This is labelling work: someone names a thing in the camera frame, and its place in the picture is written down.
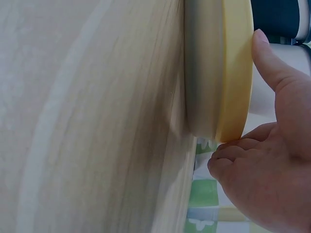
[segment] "skin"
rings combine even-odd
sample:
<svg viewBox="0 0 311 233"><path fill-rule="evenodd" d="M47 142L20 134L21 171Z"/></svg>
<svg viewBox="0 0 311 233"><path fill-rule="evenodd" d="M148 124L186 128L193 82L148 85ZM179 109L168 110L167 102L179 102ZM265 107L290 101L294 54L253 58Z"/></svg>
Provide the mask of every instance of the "skin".
<svg viewBox="0 0 311 233"><path fill-rule="evenodd" d="M261 30L252 53L275 91L277 122L221 145L208 168L255 223L276 233L311 233L311 77L274 55Z"/></svg>

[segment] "wooden panel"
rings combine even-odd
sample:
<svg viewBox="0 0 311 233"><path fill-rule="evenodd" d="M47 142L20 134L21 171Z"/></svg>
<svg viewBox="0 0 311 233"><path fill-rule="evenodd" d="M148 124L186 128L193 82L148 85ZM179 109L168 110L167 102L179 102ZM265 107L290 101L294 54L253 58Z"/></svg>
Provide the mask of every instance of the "wooden panel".
<svg viewBox="0 0 311 233"><path fill-rule="evenodd" d="M1 0L0 233L182 232L180 0Z"/></svg>

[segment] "wood grain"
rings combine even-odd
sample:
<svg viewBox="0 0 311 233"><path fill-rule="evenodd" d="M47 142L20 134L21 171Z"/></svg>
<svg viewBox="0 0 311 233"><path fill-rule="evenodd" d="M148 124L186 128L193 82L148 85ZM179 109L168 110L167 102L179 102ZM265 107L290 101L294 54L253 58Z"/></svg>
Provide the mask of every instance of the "wood grain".
<svg viewBox="0 0 311 233"><path fill-rule="evenodd" d="M1 0L0 233L182 232L182 0Z"/></svg>

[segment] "fingernail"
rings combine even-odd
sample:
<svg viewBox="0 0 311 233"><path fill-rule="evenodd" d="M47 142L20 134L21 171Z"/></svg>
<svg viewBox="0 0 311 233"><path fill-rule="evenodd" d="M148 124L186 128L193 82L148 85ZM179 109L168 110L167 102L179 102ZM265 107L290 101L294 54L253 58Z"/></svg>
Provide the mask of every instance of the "fingernail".
<svg viewBox="0 0 311 233"><path fill-rule="evenodd" d="M261 30L261 29L258 29L255 31L255 36L262 42L265 42L265 43L269 43L269 40L267 38L267 36L265 35L265 33Z"/></svg>

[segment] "finger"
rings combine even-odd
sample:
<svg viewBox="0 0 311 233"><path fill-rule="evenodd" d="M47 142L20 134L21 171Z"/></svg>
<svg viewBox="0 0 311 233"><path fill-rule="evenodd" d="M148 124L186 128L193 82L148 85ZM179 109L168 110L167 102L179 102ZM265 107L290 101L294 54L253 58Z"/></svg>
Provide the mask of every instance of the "finger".
<svg viewBox="0 0 311 233"><path fill-rule="evenodd" d="M276 126L277 126L276 122L260 125L257 128L255 128L253 131L244 135L242 139L249 138L249 139L257 140L259 142L263 142L269 137L271 130L275 128Z"/></svg>
<svg viewBox="0 0 311 233"><path fill-rule="evenodd" d="M223 179L225 172L233 163L228 159L214 159L211 158L207 167L212 177L219 182Z"/></svg>
<svg viewBox="0 0 311 233"><path fill-rule="evenodd" d="M252 54L259 73L274 91L296 81L298 76L305 76L273 53L268 38L260 29L254 32Z"/></svg>
<svg viewBox="0 0 311 233"><path fill-rule="evenodd" d="M237 158L246 158L247 152L238 146L230 146L223 150L217 150L213 153L213 159L228 159L234 162Z"/></svg>
<svg viewBox="0 0 311 233"><path fill-rule="evenodd" d="M233 141L230 143L222 144L217 148L217 150L223 150L223 149L226 149L226 148L231 147L231 146L238 146L238 147L242 148L243 150L250 150L250 149L254 148L258 143L259 143L259 141L257 141L257 140L254 140L251 138L243 138L243 139L240 139L238 141Z"/></svg>

